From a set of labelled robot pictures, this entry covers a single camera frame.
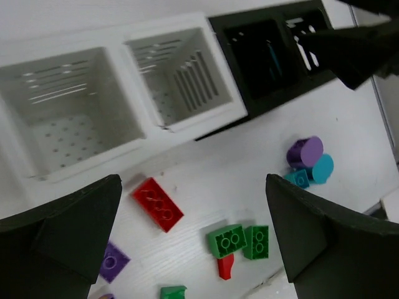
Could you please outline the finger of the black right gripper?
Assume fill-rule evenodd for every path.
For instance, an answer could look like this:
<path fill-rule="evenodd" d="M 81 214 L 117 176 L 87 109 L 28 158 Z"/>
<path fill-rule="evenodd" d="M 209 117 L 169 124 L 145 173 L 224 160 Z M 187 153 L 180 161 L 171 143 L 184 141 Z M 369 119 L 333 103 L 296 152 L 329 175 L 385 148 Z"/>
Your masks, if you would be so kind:
<path fill-rule="evenodd" d="M 374 75 L 398 75 L 397 21 L 301 34 L 299 44 L 351 90 Z"/>

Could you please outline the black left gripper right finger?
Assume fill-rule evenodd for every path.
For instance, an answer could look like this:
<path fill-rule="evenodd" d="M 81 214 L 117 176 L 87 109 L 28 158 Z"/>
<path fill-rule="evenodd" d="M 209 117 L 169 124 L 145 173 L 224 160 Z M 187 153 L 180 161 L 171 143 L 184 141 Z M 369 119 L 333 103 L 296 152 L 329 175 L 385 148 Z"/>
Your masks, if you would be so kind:
<path fill-rule="evenodd" d="M 266 197 L 298 298 L 398 298 L 398 224 L 316 196 L 276 174 Z"/>

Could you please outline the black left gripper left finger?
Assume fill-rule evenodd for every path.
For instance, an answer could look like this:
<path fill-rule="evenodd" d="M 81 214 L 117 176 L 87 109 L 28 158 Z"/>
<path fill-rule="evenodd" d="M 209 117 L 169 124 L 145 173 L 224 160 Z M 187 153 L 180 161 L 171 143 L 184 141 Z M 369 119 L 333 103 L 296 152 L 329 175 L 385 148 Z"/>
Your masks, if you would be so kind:
<path fill-rule="evenodd" d="M 1 219 L 1 298 L 87 298 L 121 195 L 112 174 Z"/>

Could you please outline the teal small lego brick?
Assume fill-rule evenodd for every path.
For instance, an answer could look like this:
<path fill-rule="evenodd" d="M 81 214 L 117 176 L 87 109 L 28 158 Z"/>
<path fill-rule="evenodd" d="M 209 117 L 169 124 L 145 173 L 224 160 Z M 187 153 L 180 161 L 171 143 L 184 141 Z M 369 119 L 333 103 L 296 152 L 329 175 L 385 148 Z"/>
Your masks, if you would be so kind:
<path fill-rule="evenodd" d="M 306 170 L 296 170 L 284 176 L 284 179 L 288 180 L 292 184 L 307 189 L 310 186 L 309 178 Z"/>

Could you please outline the teal rounded lego piece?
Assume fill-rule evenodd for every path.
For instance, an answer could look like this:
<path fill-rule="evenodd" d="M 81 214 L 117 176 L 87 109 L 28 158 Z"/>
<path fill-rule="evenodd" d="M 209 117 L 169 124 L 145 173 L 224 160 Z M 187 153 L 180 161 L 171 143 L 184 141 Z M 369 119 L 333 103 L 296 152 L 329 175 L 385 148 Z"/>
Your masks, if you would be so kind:
<path fill-rule="evenodd" d="M 334 161 L 329 154 L 323 154 L 320 159 L 306 172 L 310 181 L 316 184 L 325 184 L 334 170 Z"/>

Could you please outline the purple rounded lego piece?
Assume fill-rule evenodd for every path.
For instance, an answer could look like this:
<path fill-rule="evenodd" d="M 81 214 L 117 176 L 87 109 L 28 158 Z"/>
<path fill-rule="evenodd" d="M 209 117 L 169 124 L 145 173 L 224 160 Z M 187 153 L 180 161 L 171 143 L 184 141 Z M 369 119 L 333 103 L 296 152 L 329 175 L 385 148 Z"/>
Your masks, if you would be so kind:
<path fill-rule="evenodd" d="M 322 140 L 317 136 L 297 140 L 287 151 L 286 160 L 292 168 L 311 168 L 324 153 Z"/>

